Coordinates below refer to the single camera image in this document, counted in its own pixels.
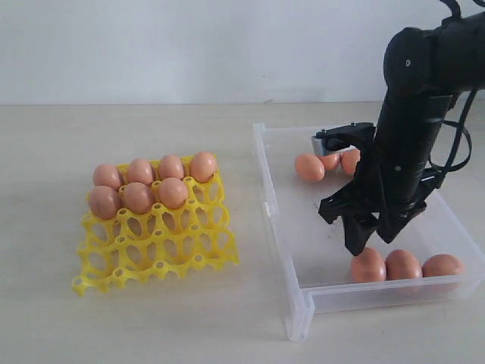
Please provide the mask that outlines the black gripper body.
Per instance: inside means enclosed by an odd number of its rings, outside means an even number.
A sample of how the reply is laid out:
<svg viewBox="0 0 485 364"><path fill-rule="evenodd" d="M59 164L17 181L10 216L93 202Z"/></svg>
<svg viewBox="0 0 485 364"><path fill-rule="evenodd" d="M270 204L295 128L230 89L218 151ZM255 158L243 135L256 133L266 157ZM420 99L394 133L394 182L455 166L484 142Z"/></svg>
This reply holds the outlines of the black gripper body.
<svg viewBox="0 0 485 364"><path fill-rule="evenodd" d="M416 215L423 212L426 198L437 188L440 173L426 166L432 145L386 152L378 146L361 153L350 183L355 188L360 211L378 220L375 232L391 243Z"/></svg>

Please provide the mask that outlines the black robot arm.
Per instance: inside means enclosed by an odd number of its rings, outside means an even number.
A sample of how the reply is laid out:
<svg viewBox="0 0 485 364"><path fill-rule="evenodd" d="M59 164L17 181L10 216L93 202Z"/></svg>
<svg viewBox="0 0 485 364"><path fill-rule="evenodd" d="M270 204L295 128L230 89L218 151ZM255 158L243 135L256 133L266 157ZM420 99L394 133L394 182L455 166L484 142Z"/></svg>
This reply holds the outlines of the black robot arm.
<svg viewBox="0 0 485 364"><path fill-rule="evenodd" d="M369 237L392 242L426 209L427 197L459 169L430 154L457 98L484 88L484 15L454 14L433 30L407 27L386 48L387 91L376 123L323 129L311 139L319 156L353 146L360 152L352 180L321 200L319 215L341 218L345 246L359 255Z"/></svg>

